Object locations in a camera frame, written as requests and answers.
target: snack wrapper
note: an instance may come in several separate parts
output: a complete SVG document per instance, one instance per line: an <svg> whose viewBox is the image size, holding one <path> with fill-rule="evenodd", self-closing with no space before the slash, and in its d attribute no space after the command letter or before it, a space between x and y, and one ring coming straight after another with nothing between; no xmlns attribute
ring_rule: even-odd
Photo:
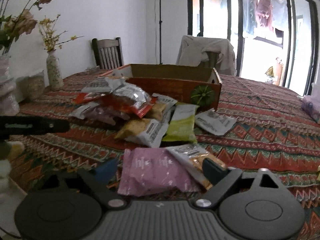
<svg viewBox="0 0 320 240"><path fill-rule="evenodd" d="M83 105L83 106L80 106L78 107L76 110L74 110L73 112L71 112L69 114L69 116L73 116L73 117L76 117L78 119L84 119L85 118L85 112L89 111L90 109L98 106L99 104L98 103L95 103L95 102L90 102L90 103L87 103L86 105Z"/></svg>
<svg viewBox="0 0 320 240"><path fill-rule="evenodd" d="M167 134L162 141L189 141L196 143L197 139L193 132L193 128L195 124L195 114L198 107L199 106L189 104L177 105L167 130Z"/></svg>
<svg viewBox="0 0 320 240"><path fill-rule="evenodd" d="M152 94L153 97L157 98L156 103L153 105L151 110L146 114L146 118L157 119L161 121L164 114L166 114L171 107L173 107L178 101L164 95Z"/></svg>
<svg viewBox="0 0 320 240"><path fill-rule="evenodd" d="M156 98L151 98L141 88L123 79L98 78L81 90L75 103L97 101L124 113L134 113L142 118L152 108Z"/></svg>
<svg viewBox="0 0 320 240"><path fill-rule="evenodd" d="M118 194L144 196L178 188L199 191L194 179L165 148L136 148L124 152Z"/></svg>
<svg viewBox="0 0 320 240"><path fill-rule="evenodd" d="M98 77L81 90L81 93L112 93L124 83L120 78Z"/></svg>
<svg viewBox="0 0 320 240"><path fill-rule="evenodd" d="M233 127L236 123L236 119L217 114L214 112L214 109L210 109L206 112L197 114L195 123L209 133L222 136Z"/></svg>
<svg viewBox="0 0 320 240"><path fill-rule="evenodd" d="M210 189L212 184L203 175L203 160L205 158L209 158L219 164L222 168L227 168L221 160L198 145L185 144L181 146L167 147L166 149L181 163L181 165L196 181L205 187L206 190Z"/></svg>
<svg viewBox="0 0 320 240"><path fill-rule="evenodd" d="M84 116L110 125L116 125L116 121L114 120L115 117L119 117L123 120L130 119L130 116L114 110L112 106L96 106L91 108L89 111L86 111Z"/></svg>
<svg viewBox="0 0 320 240"><path fill-rule="evenodd" d="M171 111L168 111L161 122L146 118L130 120L117 133L115 139L124 139L151 148L159 148L161 139L169 127L170 116Z"/></svg>

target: speckled vase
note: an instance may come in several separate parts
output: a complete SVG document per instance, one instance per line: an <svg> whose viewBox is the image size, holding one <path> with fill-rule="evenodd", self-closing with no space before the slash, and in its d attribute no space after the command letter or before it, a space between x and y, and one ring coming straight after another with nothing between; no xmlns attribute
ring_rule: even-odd
<svg viewBox="0 0 320 240"><path fill-rule="evenodd" d="M47 71L51 90L58 90L63 86L60 72L59 58L55 55L55 50L48 51Z"/></svg>

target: pink snack wrapper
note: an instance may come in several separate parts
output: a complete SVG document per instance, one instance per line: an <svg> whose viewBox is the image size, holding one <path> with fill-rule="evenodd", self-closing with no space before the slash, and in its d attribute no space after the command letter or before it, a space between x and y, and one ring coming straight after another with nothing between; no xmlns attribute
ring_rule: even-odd
<svg viewBox="0 0 320 240"><path fill-rule="evenodd" d="M199 187L165 148L136 148L124 151L118 194L145 196L173 188L196 192Z"/></svg>

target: white cloth on chair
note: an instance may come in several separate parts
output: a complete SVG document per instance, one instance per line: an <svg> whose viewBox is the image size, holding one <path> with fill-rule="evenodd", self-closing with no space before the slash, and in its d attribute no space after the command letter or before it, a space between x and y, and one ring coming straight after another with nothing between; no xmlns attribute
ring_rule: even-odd
<svg viewBox="0 0 320 240"><path fill-rule="evenodd" d="M220 66L217 69L218 73L236 75L236 57L233 46L227 39L183 36L177 65L197 67L201 62L209 61L207 52L219 53L216 62Z"/></svg>

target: red clothing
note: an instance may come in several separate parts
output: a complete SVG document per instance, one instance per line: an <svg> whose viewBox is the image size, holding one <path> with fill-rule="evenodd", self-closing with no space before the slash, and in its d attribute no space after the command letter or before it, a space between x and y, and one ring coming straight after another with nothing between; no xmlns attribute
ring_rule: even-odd
<svg viewBox="0 0 320 240"><path fill-rule="evenodd" d="M257 22L261 27L269 27L272 31L271 0L260 0L257 7Z"/></svg>

